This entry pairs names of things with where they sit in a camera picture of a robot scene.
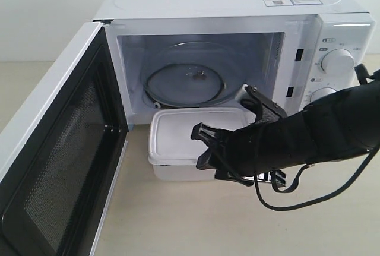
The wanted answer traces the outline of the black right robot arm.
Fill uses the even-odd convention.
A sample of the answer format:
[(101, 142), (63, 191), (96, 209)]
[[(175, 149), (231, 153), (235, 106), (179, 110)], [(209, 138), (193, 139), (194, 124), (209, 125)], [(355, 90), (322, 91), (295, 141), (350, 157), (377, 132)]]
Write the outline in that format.
[(293, 115), (244, 85), (237, 99), (255, 122), (234, 131), (195, 125), (191, 138), (207, 146), (197, 169), (230, 179), (364, 155), (379, 144), (379, 72), (369, 74), (363, 65), (355, 72), (358, 86), (321, 97)]

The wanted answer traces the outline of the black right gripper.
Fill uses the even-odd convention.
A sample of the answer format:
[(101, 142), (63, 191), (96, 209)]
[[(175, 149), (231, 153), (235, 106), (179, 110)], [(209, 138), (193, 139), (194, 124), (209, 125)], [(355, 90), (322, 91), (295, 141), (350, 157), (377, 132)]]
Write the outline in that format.
[(197, 160), (198, 170), (212, 170), (214, 179), (242, 179), (285, 168), (285, 120), (254, 123), (228, 131), (196, 124), (191, 139), (207, 149)]

